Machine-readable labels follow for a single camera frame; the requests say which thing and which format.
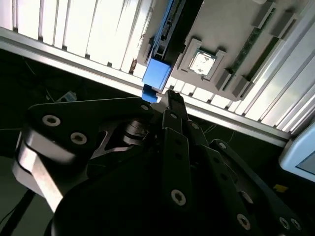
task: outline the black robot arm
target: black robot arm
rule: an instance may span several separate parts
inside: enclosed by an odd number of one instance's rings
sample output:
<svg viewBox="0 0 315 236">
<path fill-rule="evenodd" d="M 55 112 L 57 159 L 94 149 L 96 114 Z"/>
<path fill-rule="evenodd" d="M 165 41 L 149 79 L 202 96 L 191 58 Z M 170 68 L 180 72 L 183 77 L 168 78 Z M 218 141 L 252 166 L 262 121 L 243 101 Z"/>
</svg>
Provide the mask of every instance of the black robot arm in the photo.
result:
<svg viewBox="0 0 315 236">
<path fill-rule="evenodd" d="M 114 160 L 91 174 L 91 159 L 108 155 Z M 31 107 L 13 172 L 47 200 L 54 236 L 308 235 L 227 143 L 208 143 L 171 90 L 154 104 L 125 98 Z"/>
</svg>

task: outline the blue block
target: blue block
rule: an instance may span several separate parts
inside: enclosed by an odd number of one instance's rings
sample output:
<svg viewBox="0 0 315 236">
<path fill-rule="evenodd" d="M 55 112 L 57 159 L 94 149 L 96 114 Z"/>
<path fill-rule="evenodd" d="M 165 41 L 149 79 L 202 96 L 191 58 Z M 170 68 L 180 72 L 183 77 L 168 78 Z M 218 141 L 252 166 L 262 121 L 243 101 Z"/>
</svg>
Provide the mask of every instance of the blue block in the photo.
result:
<svg viewBox="0 0 315 236">
<path fill-rule="evenodd" d="M 151 58 L 142 82 L 157 89 L 163 89 L 171 73 L 171 66 Z"/>
<path fill-rule="evenodd" d="M 157 92 L 152 90 L 152 87 L 149 85 L 144 85 L 142 90 L 141 98 L 147 102 L 157 102 Z"/>
</svg>

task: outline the white panel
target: white panel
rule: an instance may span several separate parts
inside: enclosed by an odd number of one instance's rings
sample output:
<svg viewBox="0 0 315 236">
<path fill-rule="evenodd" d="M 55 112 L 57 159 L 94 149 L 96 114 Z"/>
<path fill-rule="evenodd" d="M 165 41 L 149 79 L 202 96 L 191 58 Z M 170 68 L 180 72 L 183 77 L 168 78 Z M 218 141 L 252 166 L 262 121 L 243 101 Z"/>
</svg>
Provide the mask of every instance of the white panel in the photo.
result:
<svg viewBox="0 0 315 236">
<path fill-rule="evenodd" d="M 193 93 L 196 89 L 196 86 L 186 83 L 182 89 L 182 94 L 189 95 Z"/>
<path fill-rule="evenodd" d="M 235 112 L 237 107 L 241 104 L 242 101 L 233 102 L 232 105 L 228 108 L 230 112 Z"/>
<path fill-rule="evenodd" d="M 166 82 L 165 87 L 166 87 L 166 88 L 169 88 L 169 87 L 171 87 L 171 86 L 175 86 L 175 85 L 176 85 L 176 82 L 177 82 L 177 79 L 175 79 L 175 78 L 173 78 L 173 77 L 170 76 L 170 77 L 168 78 L 167 82 Z"/>
<path fill-rule="evenodd" d="M 262 123 L 274 126 L 276 122 L 286 116 L 299 99 L 310 89 L 314 83 L 315 58 L 299 74 L 283 96 L 273 106 L 269 113 L 262 120 Z"/>
<path fill-rule="evenodd" d="M 40 0 L 18 0 L 18 29 L 27 37 L 38 39 Z"/>
<path fill-rule="evenodd" d="M 125 0 L 118 28 L 110 50 L 112 67 L 121 69 L 139 0 Z"/>
<path fill-rule="evenodd" d="M 211 96 L 213 95 L 213 93 L 201 89 L 201 88 L 196 88 L 195 92 L 193 93 L 193 98 L 199 99 L 201 101 L 207 102 Z"/>
<path fill-rule="evenodd" d="M 124 0 L 98 1 L 88 45 L 91 60 L 107 65 L 123 3 Z"/>
<path fill-rule="evenodd" d="M 133 75 L 139 78 L 143 78 L 144 73 L 146 73 L 147 67 L 141 64 L 137 64 L 136 68 L 133 71 Z"/>
<path fill-rule="evenodd" d="M 85 56 L 96 1 L 71 0 L 69 20 L 65 35 L 67 50 Z"/>
<path fill-rule="evenodd" d="M 290 130 L 288 127 L 291 127 L 292 123 L 295 122 L 296 120 L 296 117 L 294 118 L 294 116 L 297 113 L 302 112 L 302 107 L 305 105 L 305 103 L 309 102 L 309 100 L 313 97 L 314 94 L 315 94 L 315 84 L 312 86 L 312 88 L 310 88 L 310 90 L 307 91 L 307 93 L 303 95 L 302 99 L 300 99 L 300 101 L 294 106 L 294 108 L 292 108 L 288 114 L 285 114 L 284 118 L 282 117 L 279 119 L 279 121 L 276 124 L 277 129 L 283 130 L 284 127 L 286 126 L 287 129 L 283 131 L 288 132 Z"/>
<path fill-rule="evenodd" d="M 68 1 L 70 0 L 58 0 L 57 4 L 57 23 L 55 28 L 55 38 L 53 42 L 54 46 L 57 48 L 62 48 L 63 46 Z"/>
<path fill-rule="evenodd" d="M 53 44 L 57 15 L 57 0 L 45 0 L 43 9 L 42 36 L 44 43 Z"/>
<path fill-rule="evenodd" d="M 12 30 L 12 0 L 0 0 L 0 27 Z"/>
<path fill-rule="evenodd" d="M 151 3 L 152 0 L 142 0 L 138 10 L 136 22 L 122 65 L 122 71 L 126 73 L 129 72 L 132 61 L 137 58 L 139 54 L 143 35 L 145 34 L 146 30 L 145 26 L 148 26 L 148 22 L 152 14 L 152 12 L 150 12 Z"/>
<path fill-rule="evenodd" d="M 184 81 L 178 80 L 178 81 L 176 82 L 175 87 L 174 87 L 174 91 L 176 91 L 176 92 L 182 91 L 182 89 L 183 89 L 183 87 L 184 87 L 184 84 L 185 84 Z"/>
<path fill-rule="evenodd" d="M 293 118 L 286 124 L 283 131 L 288 132 L 294 130 L 299 124 L 299 121 L 303 120 L 305 110 L 314 101 L 315 94 L 303 105 L 303 107 L 293 116 Z"/>
<path fill-rule="evenodd" d="M 252 108 L 247 112 L 246 117 L 259 120 L 267 111 L 269 105 L 274 101 L 286 84 L 299 70 L 304 69 L 304 62 L 315 49 L 315 24 L 306 33 L 293 52 L 290 54 L 285 64 L 278 70 L 272 81 L 264 92 L 256 100 Z"/>
<path fill-rule="evenodd" d="M 168 91 L 168 88 L 163 89 L 162 94 L 166 94 L 166 91 Z"/>
<path fill-rule="evenodd" d="M 215 95 L 215 97 L 211 101 L 211 104 L 217 107 L 225 108 L 229 102 L 230 102 L 229 99 L 221 97 L 219 95 Z"/>
</svg>

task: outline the yellow object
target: yellow object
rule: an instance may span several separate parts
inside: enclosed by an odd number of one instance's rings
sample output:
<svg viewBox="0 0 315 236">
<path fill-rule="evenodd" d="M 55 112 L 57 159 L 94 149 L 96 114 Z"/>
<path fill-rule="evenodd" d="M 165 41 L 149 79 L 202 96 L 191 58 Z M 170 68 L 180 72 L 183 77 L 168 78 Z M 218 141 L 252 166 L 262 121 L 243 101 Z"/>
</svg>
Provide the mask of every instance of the yellow object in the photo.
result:
<svg viewBox="0 0 315 236">
<path fill-rule="evenodd" d="M 285 186 L 280 185 L 280 184 L 276 184 L 273 188 L 279 193 L 284 193 L 286 190 L 289 189 L 288 187 L 285 187 Z"/>
</svg>

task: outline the screw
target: screw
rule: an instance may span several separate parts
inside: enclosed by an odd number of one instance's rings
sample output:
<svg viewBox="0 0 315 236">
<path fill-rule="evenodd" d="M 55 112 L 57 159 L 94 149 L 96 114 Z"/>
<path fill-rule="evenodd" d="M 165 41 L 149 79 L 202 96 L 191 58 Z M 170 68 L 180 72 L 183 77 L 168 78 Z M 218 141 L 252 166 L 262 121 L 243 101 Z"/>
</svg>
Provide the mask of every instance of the screw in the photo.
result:
<svg viewBox="0 0 315 236">
<path fill-rule="evenodd" d="M 177 205 L 183 206 L 186 204 L 186 197 L 181 191 L 179 191 L 177 189 L 173 189 L 171 192 L 171 196 L 172 196 L 173 201 Z"/>
<path fill-rule="evenodd" d="M 195 129 L 199 129 L 199 126 L 196 125 L 195 123 L 192 123 L 191 125 L 192 125 Z"/>
<path fill-rule="evenodd" d="M 280 218 L 279 218 L 279 221 L 280 221 L 280 223 L 282 224 L 282 226 L 283 226 L 285 229 L 287 229 L 287 230 L 290 229 L 289 223 L 288 223 L 284 218 L 280 217 Z"/>
<path fill-rule="evenodd" d="M 77 145 L 85 144 L 88 140 L 84 134 L 78 132 L 72 133 L 70 139 L 73 143 Z"/>
<path fill-rule="evenodd" d="M 173 113 L 171 113 L 171 117 L 173 117 L 174 119 L 177 119 L 177 116 Z"/>
<path fill-rule="evenodd" d="M 297 222 L 295 219 L 291 219 L 292 224 L 297 228 L 297 230 L 302 230 L 299 222 Z"/>
<path fill-rule="evenodd" d="M 53 115 L 46 115 L 42 118 L 42 121 L 47 126 L 58 126 L 60 125 L 61 121 L 58 117 Z"/>
<path fill-rule="evenodd" d="M 245 217 L 245 215 L 237 214 L 237 221 L 245 230 L 251 229 L 251 224 L 248 221 L 248 219 Z"/>
<path fill-rule="evenodd" d="M 226 149 L 226 146 L 224 145 L 224 143 L 219 143 L 219 146 L 220 146 L 222 149 Z"/>
<path fill-rule="evenodd" d="M 254 202 L 252 201 L 251 197 L 244 191 L 239 191 L 239 193 L 241 194 L 241 196 L 250 204 L 254 204 Z"/>
<path fill-rule="evenodd" d="M 148 110 L 149 110 L 149 107 L 148 107 L 147 105 L 145 105 L 145 104 L 142 104 L 142 105 L 141 105 L 141 108 L 142 108 L 143 110 L 145 110 L 145 111 L 148 111 Z"/>
</svg>

